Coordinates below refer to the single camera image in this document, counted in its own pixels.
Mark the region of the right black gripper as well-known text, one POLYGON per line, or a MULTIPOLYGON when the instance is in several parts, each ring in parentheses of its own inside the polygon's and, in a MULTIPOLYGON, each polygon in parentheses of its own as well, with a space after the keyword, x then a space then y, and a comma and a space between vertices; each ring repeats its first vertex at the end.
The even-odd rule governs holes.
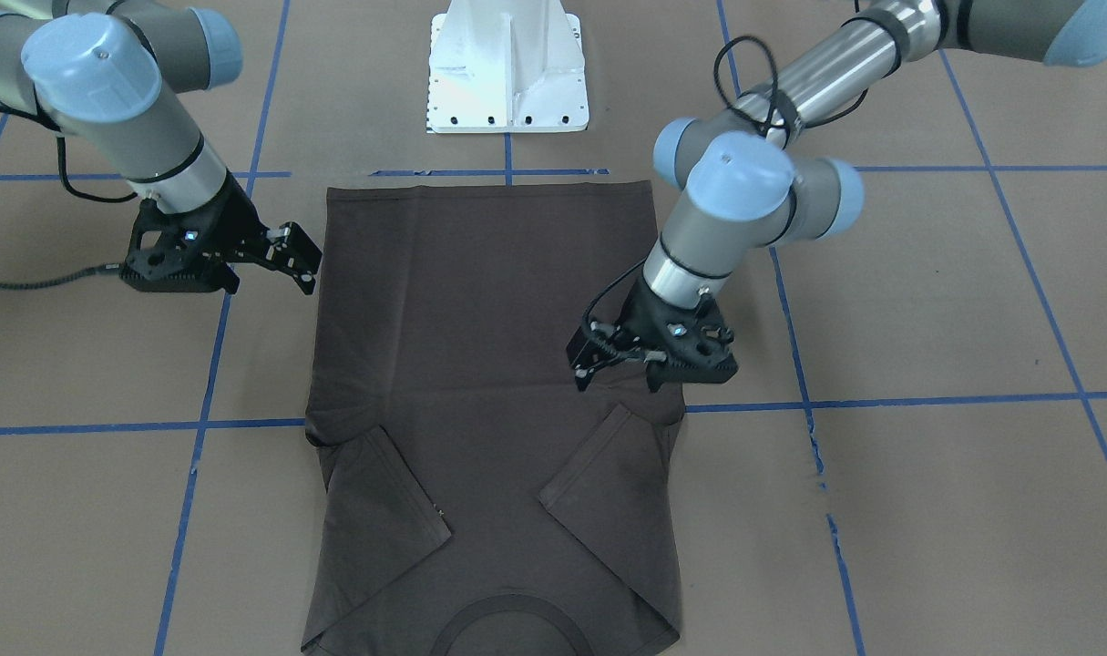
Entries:
POLYGON ((185 215, 199 212, 217 220, 216 229, 225 261, 232 264, 261 265, 294 281, 304 295, 315 291, 323 251, 294 221, 267 229, 258 219, 256 208, 240 183, 232 175, 221 175, 219 190, 187 211, 178 211, 161 192, 152 191, 142 199, 142 208, 154 214, 185 215))

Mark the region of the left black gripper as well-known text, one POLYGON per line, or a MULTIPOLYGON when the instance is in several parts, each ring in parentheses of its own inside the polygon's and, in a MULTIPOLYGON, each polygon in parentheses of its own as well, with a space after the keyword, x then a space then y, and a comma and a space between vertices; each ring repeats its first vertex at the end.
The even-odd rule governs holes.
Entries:
MULTIPOLYGON (((710 287, 699 287, 696 304, 681 310, 696 310, 716 302, 710 287)), ((643 279, 637 279, 625 299, 615 323, 584 321, 567 344, 567 360, 573 374, 577 391, 584 392, 596 374, 623 363, 645 366, 646 386, 650 392, 661 391, 666 384, 690 382, 691 367, 666 352, 656 352, 644 341, 649 336, 649 319, 653 308, 669 304, 643 279)))

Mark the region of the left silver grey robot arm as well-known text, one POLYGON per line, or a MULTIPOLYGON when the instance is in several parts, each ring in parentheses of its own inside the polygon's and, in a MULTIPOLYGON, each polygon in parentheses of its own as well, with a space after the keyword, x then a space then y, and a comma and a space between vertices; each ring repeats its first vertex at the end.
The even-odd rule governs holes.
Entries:
POLYGON ((1107 1, 873 1, 789 66, 707 119, 659 133, 653 166, 681 197, 631 267, 614 323, 587 308, 567 345, 579 391, 600 369, 641 363, 650 391, 722 384, 739 365, 716 298, 754 249, 823 240, 856 223, 863 183, 831 158, 792 157, 807 131, 857 108, 878 80, 945 49, 1093 67, 1107 61, 1107 1))

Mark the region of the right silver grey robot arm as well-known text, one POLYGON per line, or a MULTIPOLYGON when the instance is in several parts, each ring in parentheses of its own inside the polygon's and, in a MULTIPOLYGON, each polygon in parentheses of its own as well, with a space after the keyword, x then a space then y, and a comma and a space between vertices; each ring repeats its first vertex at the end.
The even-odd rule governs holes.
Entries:
POLYGON ((315 288, 323 254, 298 223, 265 227, 179 95, 228 86, 244 46, 214 9, 158 1, 0 1, 0 113, 56 140, 94 146, 139 204, 128 253, 83 277, 115 274, 145 293, 236 293, 235 264, 315 288))

